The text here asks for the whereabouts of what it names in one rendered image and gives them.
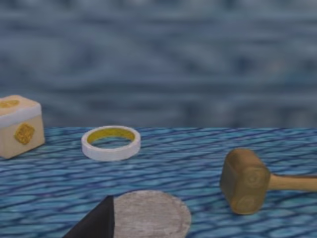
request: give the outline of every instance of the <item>white ring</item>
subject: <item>white ring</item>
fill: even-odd
[[[99,148],[96,146],[93,146],[89,141],[89,136],[92,135],[96,131],[101,131],[105,129],[121,129],[123,131],[126,131],[128,133],[133,134],[133,140],[131,141],[130,144],[121,146],[118,148]],[[126,126],[119,126],[119,125],[109,125],[109,126],[101,126],[97,127],[95,129],[92,129],[88,132],[86,132],[82,138],[81,138],[81,143],[82,143],[82,150],[83,153],[89,157],[90,159],[93,160],[98,160],[98,161],[117,161],[117,160],[125,160],[128,159],[135,154],[137,154],[140,151],[141,148],[141,136],[139,132],[137,132],[135,129],[132,129],[130,127]]]

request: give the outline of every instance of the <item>blue table surface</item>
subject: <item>blue table surface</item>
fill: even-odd
[[[61,238],[107,195],[143,189],[187,204],[187,238],[317,237],[317,193],[269,191],[260,212],[236,216],[218,186],[234,147],[255,150],[273,173],[317,174],[317,129],[136,128],[141,151],[119,162],[82,154],[89,129],[46,128],[45,145],[0,160],[1,238]]]

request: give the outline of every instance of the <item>gray disc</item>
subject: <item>gray disc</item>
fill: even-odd
[[[135,191],[114,200],[114,238],[185,238],[191,213],[161,191]]]

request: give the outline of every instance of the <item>wooden mallet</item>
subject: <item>wooden mallet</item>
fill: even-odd
[[[317,176],[271,174],[252,150],[235,148],[225,158],[220,188],[234,213],[250,215],[261,209],[267,190],[317,191]]]

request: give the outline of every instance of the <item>mallet handle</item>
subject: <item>mallet handle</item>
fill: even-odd
[[[317,191],[317,176],[278,176],[271,174],[268,190]]]

